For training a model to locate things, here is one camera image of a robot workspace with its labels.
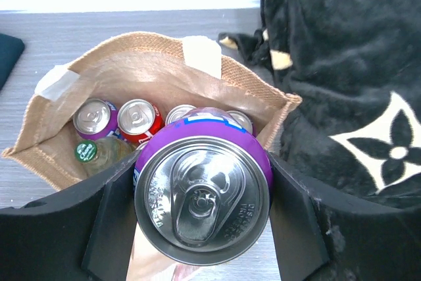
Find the purple Fanta can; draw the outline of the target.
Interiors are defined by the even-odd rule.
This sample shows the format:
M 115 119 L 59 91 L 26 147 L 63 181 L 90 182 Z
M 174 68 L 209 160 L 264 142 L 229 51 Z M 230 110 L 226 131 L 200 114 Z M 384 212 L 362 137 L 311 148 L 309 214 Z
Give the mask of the purple Fanta can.
M 273 179 L 256 137 L 221 109 L 196 108 L 142 148 L 134 169 L 137 221 L 171 259 L 225 263 L 262 234 Z
M 88 99 L 74 114 L 73 124 L 77 133 L 85 140 L 104 137 L 120 137 L 118 108 L 109 101 Z

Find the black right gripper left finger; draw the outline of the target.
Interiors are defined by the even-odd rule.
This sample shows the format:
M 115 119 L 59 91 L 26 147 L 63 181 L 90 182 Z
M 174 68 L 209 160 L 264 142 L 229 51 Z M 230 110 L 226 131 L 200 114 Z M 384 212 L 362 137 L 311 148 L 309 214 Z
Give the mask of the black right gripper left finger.
M 2 280 L 125 280 L 139 153 L 65 190 L 1 209 Z

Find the tan burlap canvas bag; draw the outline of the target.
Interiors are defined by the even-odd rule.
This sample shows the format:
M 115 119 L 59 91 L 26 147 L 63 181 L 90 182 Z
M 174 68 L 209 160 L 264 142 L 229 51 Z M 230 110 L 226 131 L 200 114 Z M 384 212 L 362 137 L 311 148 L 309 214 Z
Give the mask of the tan burlap canvas bag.
M 4 150 L 3 156 L 39 175 L 55 193 L 87 180 L 73 154 L 76 131 L 71 118 L 90 97 L 118 106 L 140 97 L 164 112 L 180 103 L 239 109 L 255 121 L 258 140 L 269 149 L 285 118 L 302 99 L 270 86 L 230 57 L 217 55 L 218 74 L 210 75 L 188 61 L 189 54 L 200 60 L 210 55 L 198 43 L 189 48 L 182 39 L 130 32 L 50 70 L 26 107 L 15 145 Z M 149 279 L 169 264 L 136 228 L 127 273 Z

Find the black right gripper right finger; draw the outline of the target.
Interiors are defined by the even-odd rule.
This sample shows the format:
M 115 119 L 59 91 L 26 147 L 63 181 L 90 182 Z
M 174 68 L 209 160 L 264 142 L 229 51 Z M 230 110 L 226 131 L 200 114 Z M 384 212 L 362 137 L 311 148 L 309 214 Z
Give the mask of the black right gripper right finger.
M 419 280 L 420 208 L 396 209 L 305 176 L 274 154 L 270 222 L 282 280 Z

